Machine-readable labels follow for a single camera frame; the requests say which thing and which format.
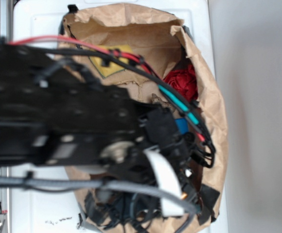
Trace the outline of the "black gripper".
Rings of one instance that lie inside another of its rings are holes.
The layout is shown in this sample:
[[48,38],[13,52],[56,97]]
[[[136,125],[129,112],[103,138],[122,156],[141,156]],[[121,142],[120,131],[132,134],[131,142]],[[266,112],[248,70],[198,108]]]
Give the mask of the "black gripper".
[[185,173],[190,159],[187,147],[194,136],[189,133],[185,140],[168,109],[147,112],[139,123],[143,139],[124,149],[124,159],[113,161],[108,173],[121,180],[160,186],[170,185],[175,178],[182,193],[195,194],[191,177]]

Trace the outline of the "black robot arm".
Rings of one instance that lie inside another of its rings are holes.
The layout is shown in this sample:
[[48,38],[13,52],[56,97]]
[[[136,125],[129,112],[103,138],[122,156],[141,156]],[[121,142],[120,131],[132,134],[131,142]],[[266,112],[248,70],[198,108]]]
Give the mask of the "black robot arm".
[[158,185],[145,155],[156,150],[172,166],[183,191],[195,147],[172,112],[133,100],[88,68],[47,50],[0,44],[0,167],[77,166],[109,179]]

